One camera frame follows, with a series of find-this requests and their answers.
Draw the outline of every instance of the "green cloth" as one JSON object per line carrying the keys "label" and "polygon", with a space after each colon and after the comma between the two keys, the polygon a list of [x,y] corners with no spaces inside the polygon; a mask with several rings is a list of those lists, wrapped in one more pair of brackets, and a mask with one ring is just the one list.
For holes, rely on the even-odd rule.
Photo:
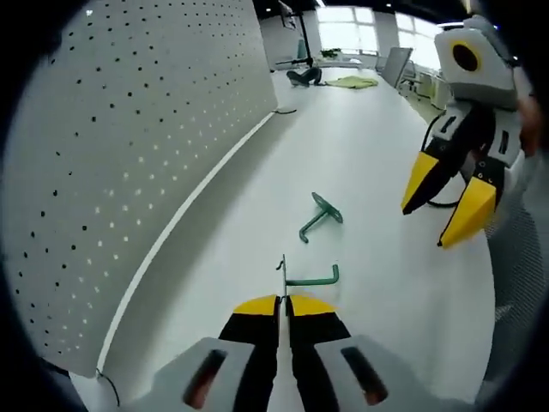
{"label": "green cloth", "polygon": [[360,76],[347,76],[337,80],[328,80],[326,84],[338,88],[370,88],[372,86],[377,86],[377,80]]}

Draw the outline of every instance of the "white wall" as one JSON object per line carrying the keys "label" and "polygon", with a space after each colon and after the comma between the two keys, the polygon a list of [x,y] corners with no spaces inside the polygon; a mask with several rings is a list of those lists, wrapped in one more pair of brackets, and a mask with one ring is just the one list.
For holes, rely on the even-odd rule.
{"label": "white wall", "polygon": [[[395,15],[388,13],[374,12],[377,42],[379,54],[387,57],[391,47],[398,47],[398,30],[396,27]],[[304,12],[305,27],[309,37],[309,46],[312,56],[317,56],[321,50],[320,33],[318,32],[318,19],[315,11]],[[289,30],[282,26],[279,16],[259,22],[263,36],[263,44],[267,55],[268,65],[271,69],[277,69],[276,63],[287,61],[297,57],[298,42],[301,38],[299,30]],[[376,58],[372,56],[355,56],[360,58],[367,67],[373,67]]]}
{"label": "white wall", "polygon": [[37,355],[84,377],[182,204],[277,107],[253,2],[227,14],[221,3],[171,1],[149,11],[94,2],[92,15],[75,14],[10,125],[6,282]]}

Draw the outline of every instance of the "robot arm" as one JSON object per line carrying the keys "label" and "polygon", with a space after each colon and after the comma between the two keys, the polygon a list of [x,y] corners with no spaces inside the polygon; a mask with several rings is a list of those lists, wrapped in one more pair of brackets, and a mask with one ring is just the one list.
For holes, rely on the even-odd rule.
{"label": "robot arm", "polygon": [[482,229],[522,171],[512,58],[496,39],[495,28],[480,16],[435,38],[453,100],[419,153],[401,207],[408,215],[433,199],[457,175],[468,153],[476,153],[473,177],[438,241],[443,248]]}
{"label": "robot arm", "polygon": [[[286,305],[286,320],[279,305]],[[292,370],[306,412],[472,411],[434,397],[398,355],[367,336],[351,336],[330,304],[302,295],[270,295],[238,306],[218,339],[204,338],[154,376],[151,391],[124,405],[132,412],[191,412],[189,394],[214,375],[199,409],[265,412],[277,370],[279,324],[286,321]]]}

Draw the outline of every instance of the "gray panel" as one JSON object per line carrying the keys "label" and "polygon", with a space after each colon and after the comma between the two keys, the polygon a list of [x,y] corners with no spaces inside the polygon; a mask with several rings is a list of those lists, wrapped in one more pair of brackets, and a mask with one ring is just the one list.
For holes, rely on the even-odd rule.
{"label": "gray panel", "polygon": [[478,102],[498,106],[507,110],[516,110],[516,91],[502,90],[484,84],[452,83],[452,94],[456,99],[470,100],[471,96]]}
{"label": "gray panel", "polygon": [[406,67],[410,55],[412,54],[412,49],[404,47],[392,47],[391,53],[387,58],[387,63],[383,67],[383,72],[381,77],[390,84],[393,88],[398,86],[399,81],[402,77],[402,72]]}
{"label": "gray panel", "polygon": [[[493,159],[502,161],[507,167],[511,167],[521,150],[519,136],[521,135],[522,125],[520,114],[519,112],[508,112],[499,109],[495,109],[494,114],[496,117],[496,131],[488,155]],[[507,149],[504,153],[501,153],[505,133],[507,134],[507,143],[505,144]]]}
{"label": "gray panel", "polygon": [[[490,227],[488,245],[496,292],[496,324],[485,380],[499,385],[516,364],[530,336],[549,279],[549,169],[543,156],[526,160],[533,169],[527,190],[510,199],[505,219]],[[480,399],[492,392],[485,385]]]}
{"label": "gray panel", "polygon": [[[343,350],[356,349],[370,364],[387,389],[388,396],[375,406],[369,407],[363,389],[352,368],[342,354]],[[391,353],[366,336],[353,336],[333,342],[315,345],[334,388],[341,412],[362,410],[424,410],[465,411],[473,406],[456,400],[441,400],[434,397],[413,374],[412,368],[399,356]]]}
{"label": "gray panel", "polygon": [[34,347],[93,376],[145,254],[276,98],[251,0],[91,2],[62,37],[9,133],[2,240]]}
{"label": "gray panel", "polygon": [[240,381],[254,346],[249,343],[222,341],[211,337],[183,352],[177,359],[160,369],[154,376],[152,390],[141,399],[124,407],[128,411],[177,412],[195,410],[183,403],[184,393],[190,389],[193,379],[212,351],[225,356],[208,391],[203,410],[231,411],[237,397]]}
{"label": "gray panel", "polygon": [[446,105],[443,115],[433,125],[432,135],[447,142],[451,141],[463,119],[471,112],[471,108],[469,102],[451,99]]}

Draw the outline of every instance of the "window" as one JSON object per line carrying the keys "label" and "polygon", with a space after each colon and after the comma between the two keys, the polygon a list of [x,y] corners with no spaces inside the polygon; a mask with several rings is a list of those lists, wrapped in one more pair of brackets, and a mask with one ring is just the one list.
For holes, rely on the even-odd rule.
{"label": "window", "polygon": [[360,7],[322,7],[317,9],[318,31],[323,49],[344,53],[377,52],[377,34],[371,9]]}
{"label": "window", "polygon": [[412,60],[428,69],[440,70],[435,36],[443,30],[436,24],[396,13],[398,40],[401,47],[412,47]]}

